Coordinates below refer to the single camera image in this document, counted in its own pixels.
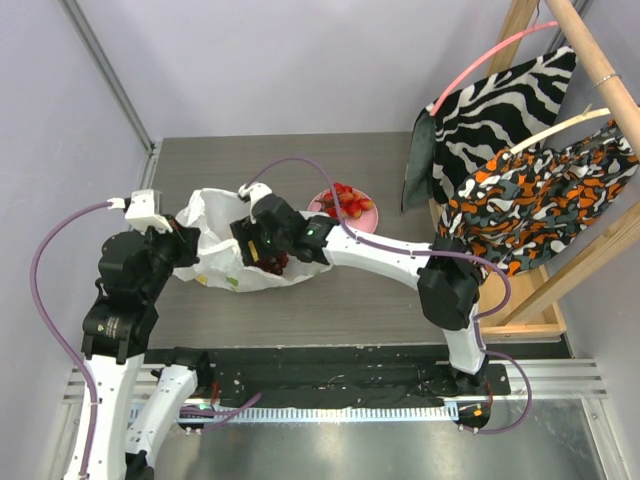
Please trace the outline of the purple grape bunch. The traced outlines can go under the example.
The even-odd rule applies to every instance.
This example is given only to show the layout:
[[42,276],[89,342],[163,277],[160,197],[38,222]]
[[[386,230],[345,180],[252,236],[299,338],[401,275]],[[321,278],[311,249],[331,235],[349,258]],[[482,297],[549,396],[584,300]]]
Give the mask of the purple grape bunch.
[[288,254],[286,252],[282,252],[275,256],[259,258],[256,261],[255,266],[266,273],[276,275],[276,276],[282,276],[284,274],[284,270],[287,267],[288,263],[289,263]]

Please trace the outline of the white plastic bag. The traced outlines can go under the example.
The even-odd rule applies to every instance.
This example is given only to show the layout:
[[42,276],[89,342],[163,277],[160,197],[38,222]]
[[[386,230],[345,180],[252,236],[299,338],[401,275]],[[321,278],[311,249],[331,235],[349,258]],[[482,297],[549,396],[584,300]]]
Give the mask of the white plastic bag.
[[203,286],[236,293],[289,287],[330,270],[326,265],[303,263],[291,258],[284,273],[275,275],[254,266],[246,266],[230,224],[249,215],[249,205],[234,192],[204,188],[194,191],[187,206],[176,215],[178,223],[200,230],[197,254],[199,262],[176,268],[173,275]]

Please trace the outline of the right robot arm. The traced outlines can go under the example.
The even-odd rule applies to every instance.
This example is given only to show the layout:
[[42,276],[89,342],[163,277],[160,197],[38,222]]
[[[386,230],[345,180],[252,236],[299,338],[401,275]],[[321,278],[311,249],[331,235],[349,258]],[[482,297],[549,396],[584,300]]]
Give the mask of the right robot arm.
[[443,331],[450,378],[457,391],[472,395],[488,381],[488,358],[473,317],[478,312],[480,269],[448,241],[402,243],[357,230],[338,220],[294,210],[264,184],[244,186],[238,197],[249,206],[231,225],[247,266],[282,256],[305,264],[352,267],[400,282],[418,293],[427,321]]

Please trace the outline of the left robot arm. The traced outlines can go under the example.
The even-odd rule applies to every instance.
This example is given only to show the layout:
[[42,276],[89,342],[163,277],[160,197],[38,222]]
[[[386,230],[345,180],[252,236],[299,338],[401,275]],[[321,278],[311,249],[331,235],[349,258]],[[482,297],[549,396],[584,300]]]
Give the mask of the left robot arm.
[[198,263],[197,228],[174,224],[167,233],[122,232],[102,246],[98,297],[83,328],[84,366],[95,386],[87,389],[70,465],[81,464],[86,433],[94,434],[89,479],[151,479],[172,424],[190,397],[205,397],[214,370],[207,353],[186,347],[169,352],[155,389],[136,418],[134,386],[144,365],[158,312],[155,303],[177,268]]

